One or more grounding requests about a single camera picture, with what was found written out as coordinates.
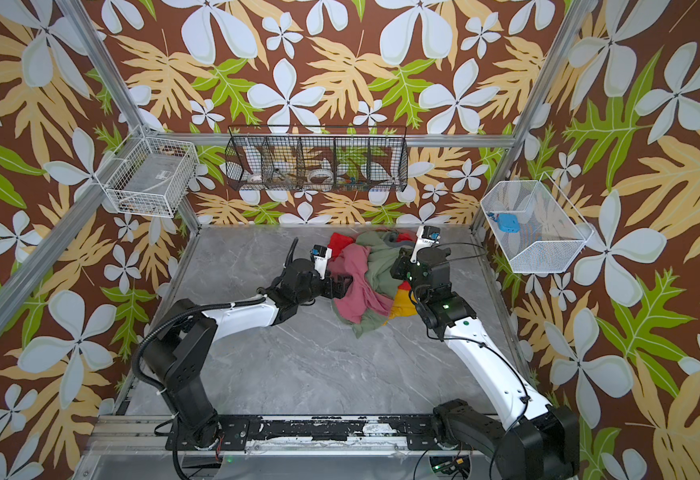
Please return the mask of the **olive green cloth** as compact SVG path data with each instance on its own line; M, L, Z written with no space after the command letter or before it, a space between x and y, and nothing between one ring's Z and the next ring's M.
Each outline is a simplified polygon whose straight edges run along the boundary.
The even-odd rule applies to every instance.
M393 300L399 288L410 287L410 285L401 280L393 279L390 273L391 267L398 257L400 249L403 246L413 245L387 244L383 239L387 231L389 230L376 230L361 233L357 237L356 243L370 249L368 259L369 271L366 274L366 278L371 286L376 292ZM379 329L390 320L392 319L383 319L374 314L364 315L363 322L360 325L354 325L352 329L355 336L361 338L365 333Z

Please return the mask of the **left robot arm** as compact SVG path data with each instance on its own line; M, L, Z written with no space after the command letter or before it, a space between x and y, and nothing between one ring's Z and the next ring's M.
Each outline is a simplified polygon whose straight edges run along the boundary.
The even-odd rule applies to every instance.
M250 298L204 305L175 302L132 355L134 377L164 400L175 437L188 436L197 449L221 442L218 412L200 378L214 342L279 325L319 298L342 299L349 293L353 277L329 270L329 248L316 246L310 257L296 259L297 244L292 242L280 274Z

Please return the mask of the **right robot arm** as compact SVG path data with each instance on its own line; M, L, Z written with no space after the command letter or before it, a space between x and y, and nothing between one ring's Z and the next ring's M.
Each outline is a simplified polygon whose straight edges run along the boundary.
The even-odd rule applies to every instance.
M407 282L415 309L432 339L466 365L495 415L463 400L433 411L436 437L464 444L490 459L501 479L570 479L580 471L579 418L555 407L527 381L491 339L475 309L452 288L447 248L402 248L393 278Z

